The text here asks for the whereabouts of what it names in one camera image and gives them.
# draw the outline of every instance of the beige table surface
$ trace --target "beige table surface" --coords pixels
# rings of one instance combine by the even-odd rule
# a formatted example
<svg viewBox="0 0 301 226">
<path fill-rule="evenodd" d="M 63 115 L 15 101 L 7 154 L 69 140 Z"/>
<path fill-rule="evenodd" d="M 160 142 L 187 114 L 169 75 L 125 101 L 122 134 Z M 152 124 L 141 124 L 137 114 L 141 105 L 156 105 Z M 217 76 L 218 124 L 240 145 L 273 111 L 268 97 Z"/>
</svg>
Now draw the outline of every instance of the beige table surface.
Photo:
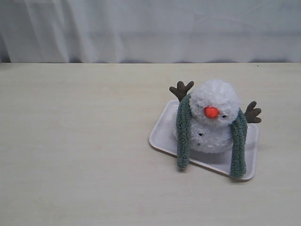
<svg viewBox="0 0 301 226">
<path fill-rule="evenodd" d="M 245 183 L 148 143 L 169 86 L 212 78 L 262 108 Z M 300 89 L 301 64 L 0 64 L 0 225 L 299 225 Z"/>
</svg>

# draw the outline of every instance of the orange pom-pom nose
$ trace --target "orange pom-pom nose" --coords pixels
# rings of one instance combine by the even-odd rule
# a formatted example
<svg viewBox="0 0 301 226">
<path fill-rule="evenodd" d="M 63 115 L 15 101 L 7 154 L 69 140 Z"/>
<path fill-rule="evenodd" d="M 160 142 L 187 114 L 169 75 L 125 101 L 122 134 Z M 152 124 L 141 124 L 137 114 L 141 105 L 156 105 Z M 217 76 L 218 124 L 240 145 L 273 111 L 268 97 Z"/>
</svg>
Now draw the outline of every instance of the orange pom-pom nose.
<svg viewBox="0 0 301 226">
<path fill-rule="evenodd" d="M 209 119 L 216 118 L 220 113 L 215 107 L 206 107 L 204 112 Z"/>
</svg>

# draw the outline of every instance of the stuffed toy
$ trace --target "stuffed toy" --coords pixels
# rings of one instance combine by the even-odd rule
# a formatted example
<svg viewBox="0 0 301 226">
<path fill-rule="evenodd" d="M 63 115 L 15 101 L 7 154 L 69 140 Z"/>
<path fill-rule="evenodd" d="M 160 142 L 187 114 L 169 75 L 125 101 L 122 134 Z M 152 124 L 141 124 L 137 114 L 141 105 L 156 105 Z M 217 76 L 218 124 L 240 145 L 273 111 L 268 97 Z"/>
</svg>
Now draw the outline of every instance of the stuffed toy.
<svg viewBox="0 0 301 226">
<path fill-rule="evenodd" d="M 184 170 L 190 150 L 203 153 L 222 153 L 232 149 L 230 176 L 241 178 L 246 173 L 245 144 L 248 123 L 260 123 L 260 108 L 251 102 L 246 112 L 234 88 L 222 80 L 209 80 L 191 93 L 194 82 L 187 86 L 179 81 L 177 88 L 169 90 L 180 104 L 174 119 L 174 136 L 177 139 L 177 165 Z"/>
</svg>

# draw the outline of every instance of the white backdrop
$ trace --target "white backdrop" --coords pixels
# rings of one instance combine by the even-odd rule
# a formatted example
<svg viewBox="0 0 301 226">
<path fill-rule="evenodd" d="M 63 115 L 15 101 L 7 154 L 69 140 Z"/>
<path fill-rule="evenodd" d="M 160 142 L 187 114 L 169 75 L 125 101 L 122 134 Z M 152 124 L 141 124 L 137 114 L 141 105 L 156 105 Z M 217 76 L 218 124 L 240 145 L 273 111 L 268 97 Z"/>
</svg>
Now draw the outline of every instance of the white backdrop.
<svg viewBox="0 0 301 226">
<path fill-rule="evenodd" d="M 2 62 L 301 62 L 301 0 L 0 0 Z"/>
</svg>

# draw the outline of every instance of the white tray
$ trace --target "white tray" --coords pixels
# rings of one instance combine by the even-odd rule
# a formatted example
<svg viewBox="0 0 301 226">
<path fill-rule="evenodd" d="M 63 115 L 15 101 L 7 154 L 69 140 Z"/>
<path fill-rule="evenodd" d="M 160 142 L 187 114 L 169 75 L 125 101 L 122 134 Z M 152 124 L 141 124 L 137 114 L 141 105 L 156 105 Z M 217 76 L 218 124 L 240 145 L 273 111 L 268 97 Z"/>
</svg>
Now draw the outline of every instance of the white tray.
<svg viewBox="0 0 301 226">
<path fill-rule="evenodd" d="M 175 157 L 177 156 L 177 141 L 173 136 L 171 123 L 173 123 L 172 116 L 178 106 L 178 100 L 171 100 L 167 103 L 149 137 L 150 145 Z M 247 170 L 241 180 L 249 180 L 255 175 L 258 138 L 259 129 L 257 125 L 248 124 L 245 145 Z M 230 176 L 231 149 L 218 154 L 201 153 L 191 150 L 190 162 Z"/>
</svg>

